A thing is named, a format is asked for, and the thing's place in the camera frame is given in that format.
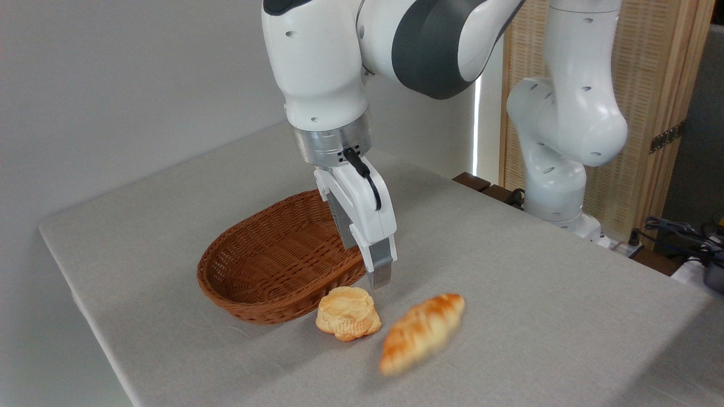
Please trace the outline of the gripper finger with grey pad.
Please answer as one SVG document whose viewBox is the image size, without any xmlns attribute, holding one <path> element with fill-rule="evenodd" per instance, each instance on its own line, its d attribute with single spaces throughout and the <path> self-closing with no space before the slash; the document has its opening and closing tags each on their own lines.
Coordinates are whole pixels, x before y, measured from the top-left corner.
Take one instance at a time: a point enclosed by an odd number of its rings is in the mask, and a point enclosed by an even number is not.
<svg viewBox="0 0 724 407">
<path fill-rule="evenodd" d="M 339 237 L 341 237 L 344 248 L 350 249 L 357 246 L 354 236 L 351 233 L 352 221 L 347 216 L 346 211 L 342 205 L 337 201 L 334 194 L 329 194 L 329 209 L 334 219 L 334 224 L 337 227 Z"/>
<path fill-rule="evenodd" d="M 364 260 L 370 288 L 379 289 L 389 284 L 391 264 L 397 260 L 395 235 L 370 243 L 355 225 L 351 225 L 350 230 Z"/>
</svg>

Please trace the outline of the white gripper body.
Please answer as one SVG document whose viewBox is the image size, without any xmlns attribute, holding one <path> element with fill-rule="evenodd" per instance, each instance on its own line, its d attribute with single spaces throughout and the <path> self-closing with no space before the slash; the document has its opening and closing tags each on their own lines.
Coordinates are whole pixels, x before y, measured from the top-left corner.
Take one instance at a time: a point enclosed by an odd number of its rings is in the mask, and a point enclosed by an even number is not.
<svg viewBox="0 0 724 407">
<path fill-rule="evenodd" d="M 357 230 L 370 243 L 376 243 L 393 235 L 397 223 L 382 176 L 366 157 L 361 157 L 360 162 L 369 170 L 367 177 L 352 164 L 316 167 L 314 177 L 322 200 L 329 203 L 329 194 L 334 194 Z"/>
</svg>

